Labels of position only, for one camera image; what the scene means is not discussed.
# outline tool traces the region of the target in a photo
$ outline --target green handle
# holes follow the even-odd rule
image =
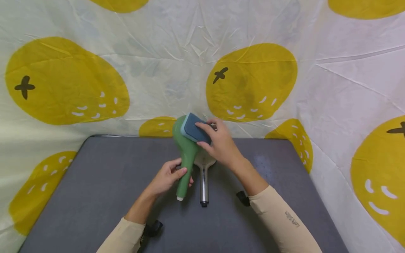
[[[184,119],[185,115],[178,118],[173,125],[173,139],[180,150],[181,167],[187,168],[187,173],[182,176],[179,181],[179,186],[177,187],[177,200],[179,201],[182,201],[187,194],[188,184],[193,171],[194,159],[200,151],[200,147],[194,141],[187,139],[180,132]]]

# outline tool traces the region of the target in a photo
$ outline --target gray table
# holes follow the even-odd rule
[[[237,139],[242,154],[279,192],[324,253],[347,249],[314,185],[287,140]],[[179,157],[172,139],[88,138],[23,244],[20,253],[93,253],[153,179]],[[221,165],[209,170],[210,202],[199,203],[199,171],[183,202],[174,187],[150,215],[164,224],[143,252],[279,252],[271,235],[236,193],[243,190]]]

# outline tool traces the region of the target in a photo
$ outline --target yellow circle print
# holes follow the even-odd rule
[[[150,119],[139,128],[140,137],[172,137],[172,128],[177,119],[173,117],[157,117]]]
[[[367,212],[405,247],[405,116],[365,138],[352,159],[351,176]]]
[[[329,0],[339,15],[354,19],[380,19],[405,11],[404,0]]]
[[[297,62],[284,47],[263,43],[223,56],[207,79],[211,112],[223,120],[267,119],[294,87]]]
[[[301,122],[297,119],[284,121],[275,130],[268,133],[265,139],[286,139],[294,146],[295,151],[308,173],[312,169],[312,144]]]
[[[129,108],[119,73],[103,58],[65,38],[25,44],[11,56],[5,79],[14,102],[51,125],[120,117]]]
[[[104,9],[118,13],[129,13],[136,11],[149,0],[90,0],[95,4],[100,5]]]
[[[75,151],[60,152],[35,167],[9,206],[14,228],[19,233],[28,235],[75,155]]]

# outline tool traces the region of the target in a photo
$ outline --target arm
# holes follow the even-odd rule
[[[229,130],[220,119],[217,131],[206,124],[196,125],[207,132],[212,146],[197,143],[212,157],[228,167],[240,180],[249,195],[252,208],[273,235],[282,253],[319,253],[317,242],[283,198],[259,175],[253,165],[242,156],[232,140]]]
[[[186,172],[186,168],[176,170],[181,159],[165,163],[156,177],[135,201],[128,213],[121,219],[118,225],[105,239],[97,250],[97,253],[132,253],[138,251],[146,220],[156,199],[168,191],[175,181],[180,179]]]

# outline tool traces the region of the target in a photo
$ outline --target arm sleeve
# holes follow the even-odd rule
[[[111,234],[105,239],[97,253],[133,253],[141,246],[145,224],[137,224],[122,218]]]
[[[321,252],[309,230],[273,187],[269,186],[249,199],[281,253]]]

